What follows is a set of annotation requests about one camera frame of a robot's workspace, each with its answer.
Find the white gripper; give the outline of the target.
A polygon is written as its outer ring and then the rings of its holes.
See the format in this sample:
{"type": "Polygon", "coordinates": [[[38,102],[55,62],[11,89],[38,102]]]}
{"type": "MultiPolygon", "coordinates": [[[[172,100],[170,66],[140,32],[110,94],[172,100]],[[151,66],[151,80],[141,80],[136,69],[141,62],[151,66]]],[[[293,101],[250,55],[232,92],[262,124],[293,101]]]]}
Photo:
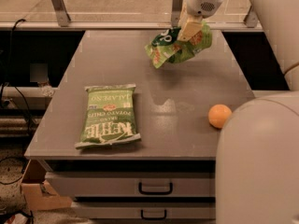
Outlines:
{"type": "Polygon", "coordinates": [[[185,0],[180,12],[178,40],[187,42],[202,28],[203,18],[213,16],[223,0],[185,0]]]}

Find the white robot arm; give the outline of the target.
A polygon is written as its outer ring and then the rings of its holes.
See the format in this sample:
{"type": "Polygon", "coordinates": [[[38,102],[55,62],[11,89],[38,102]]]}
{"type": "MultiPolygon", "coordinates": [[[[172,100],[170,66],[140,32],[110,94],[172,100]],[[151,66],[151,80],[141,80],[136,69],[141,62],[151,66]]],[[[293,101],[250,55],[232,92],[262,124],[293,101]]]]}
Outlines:
{"type": "Polygon", "coordinates": [[[299,0],[250,0],[288,91],[240,106],[221,130],[216,224],[298,224],[299,0]]]}

